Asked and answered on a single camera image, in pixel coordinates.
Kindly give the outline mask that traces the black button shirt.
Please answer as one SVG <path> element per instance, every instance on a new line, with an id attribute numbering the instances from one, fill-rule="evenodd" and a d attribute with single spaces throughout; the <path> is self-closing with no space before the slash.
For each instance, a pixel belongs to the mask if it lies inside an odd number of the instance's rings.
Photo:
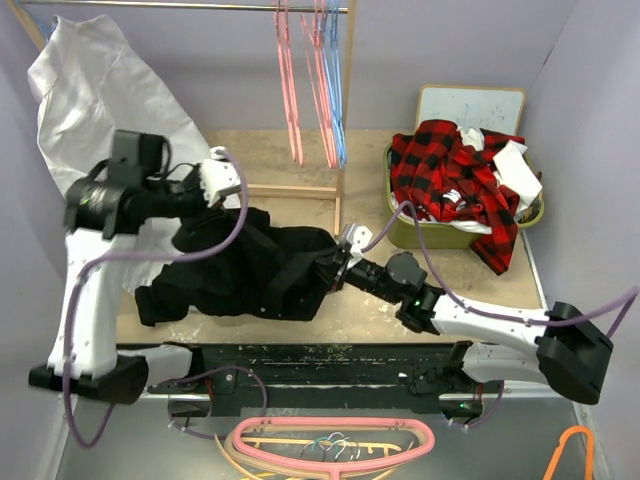
<path id="1" fill-rule="evenodd" d="M 251 207 L 222 252 L 168 264 L 150 285 L 136 289 L 140 322 L 152 327 L 179 321 L 190 308 L 208 316 L 310 321 L 333 288 L 323 269 L 336 250 L 326 230 L 277 227 L 268 212 Z"/>

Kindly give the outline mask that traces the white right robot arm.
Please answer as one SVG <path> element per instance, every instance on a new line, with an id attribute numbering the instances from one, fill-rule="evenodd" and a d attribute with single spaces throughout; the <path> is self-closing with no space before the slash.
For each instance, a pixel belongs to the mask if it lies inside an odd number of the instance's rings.
<path id="1" fill-rule="evenodd" d="M 600 400 L 613 343 L 571 304 L 518 309 L 456 297 L 429 284 L 409 252 L 379 265 L 338 246 L 314 260 L 312 269 L 332 287 L 349 284 L 396 306 L 396 318 L 410 331 L 460 337 L 444 369 L 456 391 L 521 381 L 547 385 L 585 405 Z"/>

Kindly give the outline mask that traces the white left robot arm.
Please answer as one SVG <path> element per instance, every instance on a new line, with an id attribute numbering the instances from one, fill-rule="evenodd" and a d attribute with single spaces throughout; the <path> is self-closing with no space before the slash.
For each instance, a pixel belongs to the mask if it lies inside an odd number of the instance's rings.
<path id="1" fill-rule="evenodd" d="M 117 130 L 110 155 L 67 190 L 64 308 L 47 361 L 29 371 L 30 386 L 130 405 L 165 381 L 184 392 L 204 384 L 206 369 L 188 346 L 118 350 L 116 342 L 126 270 L 148 258 L 136 249 L 144 224 L 201 215 L 241 188 L 221 155 L 193 165 L 185 181 L 171 179 L 170 162 L 165 137 Z"/>

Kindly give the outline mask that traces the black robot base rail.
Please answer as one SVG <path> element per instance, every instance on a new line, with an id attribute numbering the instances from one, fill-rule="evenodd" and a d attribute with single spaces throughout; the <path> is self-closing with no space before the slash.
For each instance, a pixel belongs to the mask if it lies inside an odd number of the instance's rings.
<path id="1" fill-rule="evenodd" d="M 481 413 L 479 385 L 456 368 L 459 351 L 444 344 L 201 344 L 188 382 L 154 382 L 152 395 L 213 400 L 214 416 L 243 408 L 409 410 Z"/>

